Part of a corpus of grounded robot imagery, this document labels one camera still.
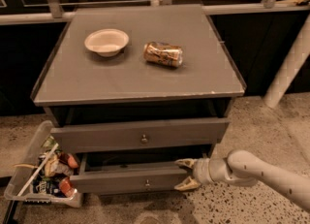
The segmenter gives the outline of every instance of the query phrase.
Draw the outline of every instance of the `white pole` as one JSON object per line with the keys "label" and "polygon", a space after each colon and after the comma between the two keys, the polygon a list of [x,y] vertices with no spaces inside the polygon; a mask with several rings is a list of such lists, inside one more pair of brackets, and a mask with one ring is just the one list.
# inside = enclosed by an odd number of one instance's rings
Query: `white pole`
{"label": "white pole", "polygon": [[310,16],[303,24],[263,101],[275,108],[310,54]]}

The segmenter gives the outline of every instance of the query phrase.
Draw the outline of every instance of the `bowl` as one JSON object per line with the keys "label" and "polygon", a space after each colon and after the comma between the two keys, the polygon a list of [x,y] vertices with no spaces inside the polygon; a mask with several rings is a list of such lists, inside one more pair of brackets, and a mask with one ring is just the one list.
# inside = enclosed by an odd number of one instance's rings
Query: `bowl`
{"label": "bowl", "polygon": [[112,57],[128,44],[128,35],[117,29],[102,29],[90,34],[84,44],[103,57]]}

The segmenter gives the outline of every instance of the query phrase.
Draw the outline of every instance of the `concrete floor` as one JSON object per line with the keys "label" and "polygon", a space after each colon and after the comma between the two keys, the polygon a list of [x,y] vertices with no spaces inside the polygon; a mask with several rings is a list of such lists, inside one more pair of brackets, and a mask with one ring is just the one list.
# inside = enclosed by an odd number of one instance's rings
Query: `concrete floor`
{"label": "concrete floor", "polygon": [[[45,115],[0,117],[0,176],[12,164]],[[272,110],[260,97],[237,99],[225,138],[213,157],[235,148],[248,150],[270,164],[308,176],[310,182],[310,93],[286,95]],[[8,201],[0,188],[0,219]],[[225,183],[194,192],[98,197],[87,194],[82,208],[19,206],[19,223],[310,223],[310,214],[262,183],[238,188]]]}

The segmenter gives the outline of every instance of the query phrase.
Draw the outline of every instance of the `open drawer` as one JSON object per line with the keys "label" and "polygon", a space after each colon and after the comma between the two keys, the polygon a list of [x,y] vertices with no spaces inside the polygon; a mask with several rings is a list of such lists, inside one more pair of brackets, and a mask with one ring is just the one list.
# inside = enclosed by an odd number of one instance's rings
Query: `open drawer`
{"label": "open drawer", "polygon": [[148,149],[219,143],[226,118],[133,121],[53,128],[51,135],[71,153]]}
{"label": "open drawer", "polygon": [[85,153],[71,182],[80,193],[98,195],[173,190],[191,172],[180,158],[201,158],[211,145]]}

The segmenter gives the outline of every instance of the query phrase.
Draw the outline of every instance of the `gray tabletop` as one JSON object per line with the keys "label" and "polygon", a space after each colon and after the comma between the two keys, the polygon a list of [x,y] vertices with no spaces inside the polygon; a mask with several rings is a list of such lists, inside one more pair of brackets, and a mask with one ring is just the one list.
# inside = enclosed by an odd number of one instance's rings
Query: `gray tabletop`
{"label": "gray tabletop", "polygon": [[[125,31],[113,58],[88,51],[97,30]],[[143,59],[148,42],[182,46],[177,69]],[[199,5],[78,9],[35,95],[37,106],[240,96],[244,88]]]}

